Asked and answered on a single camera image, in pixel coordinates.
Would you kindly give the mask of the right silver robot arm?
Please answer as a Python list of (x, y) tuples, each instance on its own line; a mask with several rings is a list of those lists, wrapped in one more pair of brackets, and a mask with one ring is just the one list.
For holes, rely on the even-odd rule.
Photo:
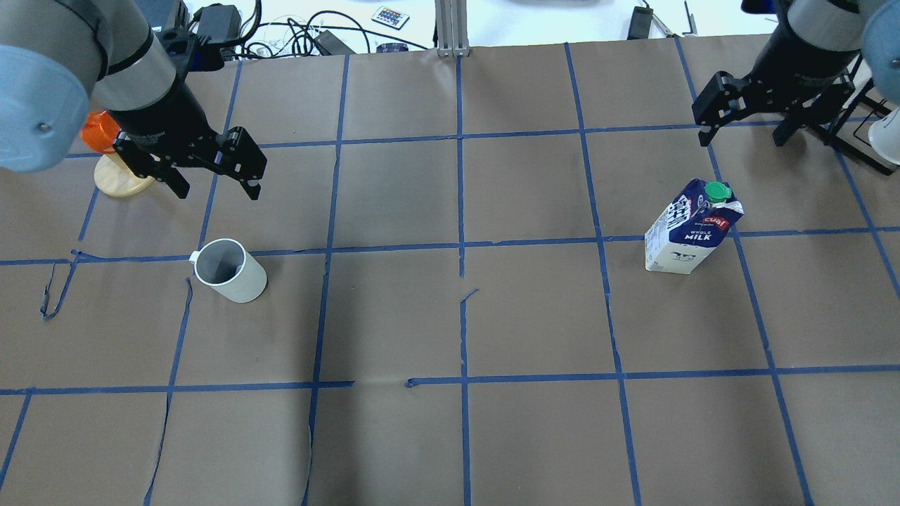
[(778, 113), (781, 146), (798, 129), (829, 124), (855, 89), (848, 67), (867, 63), (881, 96), (898, 102), (896, 1), (745, 1), (778, 24), (744, 77), (719, 71), (692, 105), (698, 140), (707, 147), (724, 125), (756, 113)]

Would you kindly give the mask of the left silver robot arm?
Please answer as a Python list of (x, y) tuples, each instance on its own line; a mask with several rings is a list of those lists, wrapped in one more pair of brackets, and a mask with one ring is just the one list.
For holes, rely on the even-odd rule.
[(223, 67), (221, 50), (187, 28), (156, 32), (133, 1), (2, 3), (2, 167), (51, 169), (87, 125), (92, 102), (115, 123), (116, 182), (157, 181), (181, 199), (181, 169), (206, 169), (261, 192), (267, 159), (240, 126), (218, 132), (186, 82)]

